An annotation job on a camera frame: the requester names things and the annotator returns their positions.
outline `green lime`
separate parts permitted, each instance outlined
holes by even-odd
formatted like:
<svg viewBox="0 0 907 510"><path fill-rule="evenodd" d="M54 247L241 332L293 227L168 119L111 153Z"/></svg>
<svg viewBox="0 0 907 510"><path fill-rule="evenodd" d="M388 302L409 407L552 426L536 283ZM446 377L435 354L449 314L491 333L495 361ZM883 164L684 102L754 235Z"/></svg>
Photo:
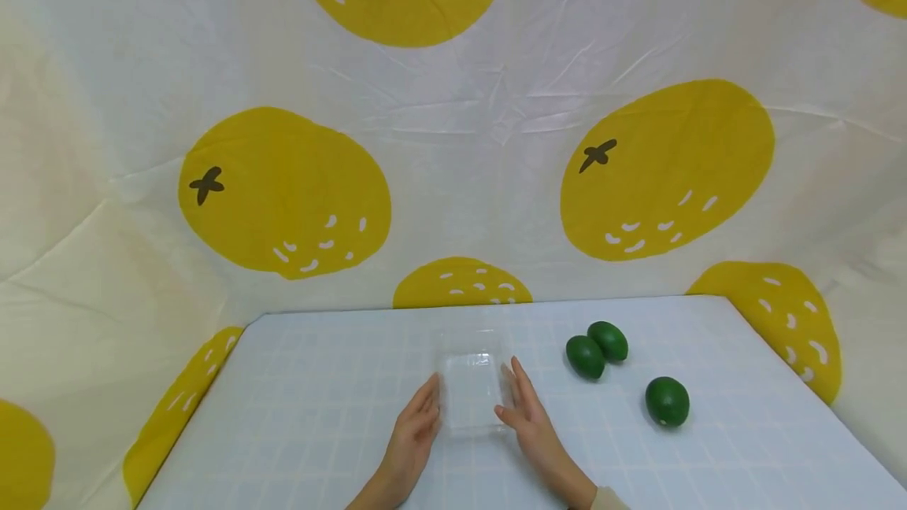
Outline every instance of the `green lime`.
<svg viewBox="0 0 907 510"><path fill-rule="evenodd" d="M585 335L577 335L567 341L567 360L579 376L598 380L605 371L605 357L595 341Z"/></svg>
<svg viewBox="0 0 907 510"><path fill-rule="evenodd" d="M629 347L627 338L623 336L618 327L615 327L608 321L595 321L589 326L586 335L598 344L602 349L605 360L608 362L621 362L627 359Z"/></svg>
<svg viewBox="0 0 907 510"><path fill-rule="evenodd" d="M690 395L683 384L660 376L646 386L646 408L658 425L679 427L690 415Z"/></svg>

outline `plastic box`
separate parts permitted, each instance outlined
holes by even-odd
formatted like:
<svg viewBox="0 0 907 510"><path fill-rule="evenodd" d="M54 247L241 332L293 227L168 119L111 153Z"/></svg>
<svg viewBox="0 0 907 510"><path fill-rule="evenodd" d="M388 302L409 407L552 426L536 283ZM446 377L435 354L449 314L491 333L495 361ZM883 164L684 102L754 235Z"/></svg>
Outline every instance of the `plastic box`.
<svg viewBox="0 0 907 510"><path fill-rule="evenodd" d="M448 436L476 438L504 431L494 407L511 407L513 401L502 374L507 356L501 335L490 329L444 332L435 352L442 428Z"/></svg>

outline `white table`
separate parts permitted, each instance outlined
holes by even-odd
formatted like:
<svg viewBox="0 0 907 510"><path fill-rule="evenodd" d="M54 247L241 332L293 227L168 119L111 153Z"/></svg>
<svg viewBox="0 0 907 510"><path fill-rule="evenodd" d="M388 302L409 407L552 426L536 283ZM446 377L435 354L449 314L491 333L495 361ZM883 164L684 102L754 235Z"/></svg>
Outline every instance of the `white table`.
<svg viewBox="0 0 907 510"><path fill-rule="evenodd" d="M629 359L598 383L565 343L616 324ZM634 510L907 508L907 493L721 297L267 315L246 330L141 510L336 510L383 455L394 418L433 371L441 327L502 331L566 448ZM643 392L669 375L690 419L663 431ZM405 508L563 508L513 438L439 439Z"/></svg>

